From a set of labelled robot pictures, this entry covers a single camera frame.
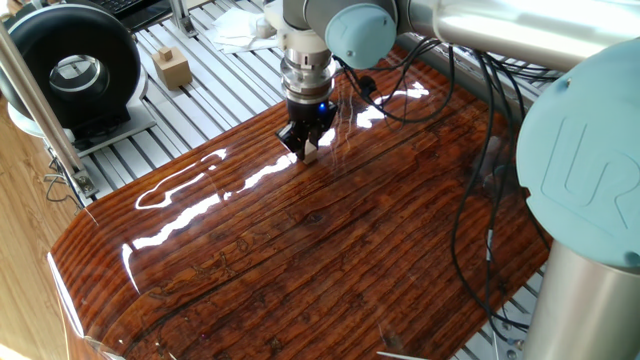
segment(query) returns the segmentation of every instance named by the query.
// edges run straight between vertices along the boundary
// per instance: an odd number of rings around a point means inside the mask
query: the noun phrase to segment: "metal cylinder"
[[[560,71],[640,36],[636,1],[412,0],[408,6],[415,32]]]
[[[336,64],[331,52],[285,52],[280,65],[282,88],[288,100],[299,104],[319,104],[329,98],[334,89]]]
[[[525,360],[634,360],[640,353],[640,271],[553,245]]]

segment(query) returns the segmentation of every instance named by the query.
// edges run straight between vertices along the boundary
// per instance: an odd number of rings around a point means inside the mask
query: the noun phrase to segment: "wood grain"
[[[0,100],[0,345],[30,359],[67,359],[46,254],[71,223],[71,203],[45,200],[49,156],[18,130]],[[67,189],[54,188],[54,197]]]
[[[373,76],[388,93],[398,72]],[[447,90],[424,65],[408,84],[413,118]],[[52,251],[78,333],[126,359],[445,359],[462,346],[485,315],[448,244],[486,106],[458,89],[438,121],[391,130],[344,78],[334,98],[333,139],[313,166],[276,141],[279,104],[80,214]],[[386,108],[402,113],[404,99]],[[459,231],[480,293],[490,207],[475,191]],[[495,256],[513,293],[546,253],[517,196],[499,216]]]

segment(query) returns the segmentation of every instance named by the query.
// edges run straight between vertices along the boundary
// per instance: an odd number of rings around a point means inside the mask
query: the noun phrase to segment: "light blue joint cap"
[[[327,47],[354,69],[374,67],[396,40],[396,23],[378,5],[356,4],[331,19],[325,32]]]
[[[640,267],[640,40],[588,58],[536,100],[518,139],[527,200],[559,242]]]

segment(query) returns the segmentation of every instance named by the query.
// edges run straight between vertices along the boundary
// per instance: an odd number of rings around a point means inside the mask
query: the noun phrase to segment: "glossy wood surface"
[[[373,74],[385,94],[398,75]],[[417,65],[408,85],[415,118],[448,82]],[[457,89],[439,121],[392,131],[345,78],[337,86],[341,111],[312,166],[275,139],[280,104],[80,214],[52,251],[77,335],[126,359],[437,360],[462,346],[486,318],[455,276],[449,238],[487,107]],[[401,114],[405,93],[386,108]],[[490,207],[474,191],[459,231],[481,294]],[[510,293],[546,258],[525,214],[517,196],[499,213]]]

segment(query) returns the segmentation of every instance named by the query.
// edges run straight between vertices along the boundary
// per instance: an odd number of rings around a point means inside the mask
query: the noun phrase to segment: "ur logo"
[[[640,166],[624,149],[632,144],[600,130],[576,117],[562,121],[541,190],[610,235],[625,236],[640,215]]]

